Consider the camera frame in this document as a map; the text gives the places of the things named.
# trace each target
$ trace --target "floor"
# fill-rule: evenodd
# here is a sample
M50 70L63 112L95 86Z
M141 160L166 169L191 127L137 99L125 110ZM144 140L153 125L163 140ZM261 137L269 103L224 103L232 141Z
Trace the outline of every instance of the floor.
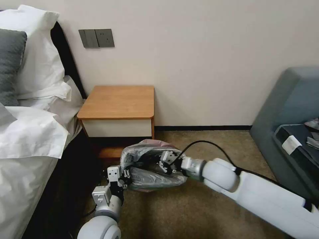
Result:
M238 166L274 179L248 131L160 131L156 138L180 149L195 140L210 140L225 149ZM186 155L206 160L225 158L217 148L203 143L189 148ZM124 239L285 238L272 225L197 181L187 180L182 186L150 193L125 191L124 197L119 222ZM87 211L93 206L89 199Z

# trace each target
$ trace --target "plastic bag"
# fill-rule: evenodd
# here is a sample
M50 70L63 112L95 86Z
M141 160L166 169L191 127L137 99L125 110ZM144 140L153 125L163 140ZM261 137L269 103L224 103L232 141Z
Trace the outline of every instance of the plastic bag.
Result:
M181 151L173 145L153 139L146 139L138 144L126 147L121 155L121 168L129 169L132 183L130 189L150 192L160 188L178 186L186 182L187 177L180 172L165 174L162 169L153 161L159 157L163 151L172 151L179 155Z

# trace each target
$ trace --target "white label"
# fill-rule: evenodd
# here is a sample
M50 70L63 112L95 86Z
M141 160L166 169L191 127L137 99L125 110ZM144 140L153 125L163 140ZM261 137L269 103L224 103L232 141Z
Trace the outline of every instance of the white label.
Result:
M302 144L296 139L296 137L291 135L282 144L282 148L287 152L287 154L291 155L292 152L301 145Z

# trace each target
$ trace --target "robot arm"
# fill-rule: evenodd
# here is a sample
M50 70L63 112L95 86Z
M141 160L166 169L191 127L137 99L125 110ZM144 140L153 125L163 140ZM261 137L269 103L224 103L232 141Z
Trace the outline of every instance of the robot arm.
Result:
M319 211L306 199L257 175L238 173L236 167L219 158L209 162L190 157L178 161L176 158L168 151L163 152L160 168L164 172L183 170L294 238L318 238ZM109 184L96 187L92 193L97 204L95 217L83 225L78 239L121 238L117 221L124 200L123 187L126 188L130 175L124 170L124 181L121 180L120 166L109 167L107 172Z
M185 157L181 168L288 235L319 237L319 211L304 198L254 174L237 175L232 164L219 158L205 162Z

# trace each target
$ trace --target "bedside table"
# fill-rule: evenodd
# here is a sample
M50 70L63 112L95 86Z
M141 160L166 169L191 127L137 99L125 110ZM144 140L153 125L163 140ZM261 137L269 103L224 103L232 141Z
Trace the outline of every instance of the bedside table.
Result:
M154 139L154 87L95 86L77 117L88 137L116 137L117 142ZM119 158L126 146L106 145L99 157Z

